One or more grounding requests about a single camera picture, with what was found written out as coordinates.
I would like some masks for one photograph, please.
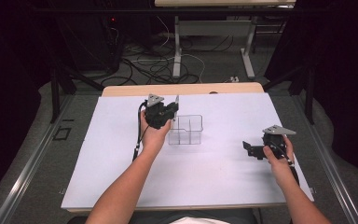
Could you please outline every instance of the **white shirt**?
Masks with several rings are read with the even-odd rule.
[[[228,222],[219,221],[210,218],[182,217],[171,224],[229,224]]]

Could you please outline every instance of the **hand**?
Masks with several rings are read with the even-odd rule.
[[[144,135],[142,137],[143,152],[151,152],[155,156],[158,155],[162,145],[164,145],[165,136],[171,128],[171,122],[170,119],[167,120],[165,125],[157,130],[149,127],[145,119],[145,111],[141,112],[141,134]]]
[[[283,140],[286,144],[286,154],[294,163],[293,145],[286,136],[283,137]],[[268,159],[268,162],[271,164],[272,173],[274,174],[277,184],[280,187],[282,187],[283,184],[291,183],[293,180],[295,181],[286,158],[278,160],[272,153],[271,148],[267,146],[263,147],[263,151]]]

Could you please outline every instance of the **black equipment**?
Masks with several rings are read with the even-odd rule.
[[[178,98],[176,102],[172,102],[166,106],[161,101],[164,98],[150,94],[146,101],[146,121],[150,127],[160,129],[165,125],[168,119],[173,119],[175,113],[179,110]]]
[[[138,157],[139,147],[144,137],[146,130],[149,127],[153,127],[155,129],[160,129],[165,125],[168,119],[174,119],[176,116],[176,112],[179,110],[179,96],[176,96],[175,102],[172,102],[166,106],[162,101],[163,97],[149,94],[147,100],[145,100],[138,109],[138,140],[136,142],[135,149],[133,150],[132,161]],[[147,124],[149,125],[141,135],[141,109],[145,106],[145,119]]]
[[[268,146],[271,148],[277,159],[281,159],[285,157],[286,159],[286,144],[284,143],[282,134],[296,134],[291,130],[285,129],[278,125],[274,125],[263,130],[264,135],[262,137],[264,146]],[[263,160],[266,158],[264,154],[263,147],[264,146],[251,146],[249,143],[242,141],[243,148],[248,150],[248,156],[256,157],[258,160]]]

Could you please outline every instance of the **forearm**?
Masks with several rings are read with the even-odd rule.
[[[87,223],[128,223],[156,155],[141,155],[103,193]]]
[[[281,184],[281,188],[293,223],[330,223],[294,179]]]

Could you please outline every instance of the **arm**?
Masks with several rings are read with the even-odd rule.
[[[287,145],[287,156],[294,161],[293,145],[287,137],[284,136],[283,138]],[[277,160],[269,147],[264,147],[263,150],[271,164],[272,173],[275,175],[277,184],[282,189],[284,198],[287,201],[293,223],[330,223],[297,184],[287,160]]]
[[[124,173],[109,186],[94,205],[86,223],[128,223],[141,195],[153,161],[161,150],[171,121],[156,130],[147,128],[145,112],[141,113],[143,150]]]

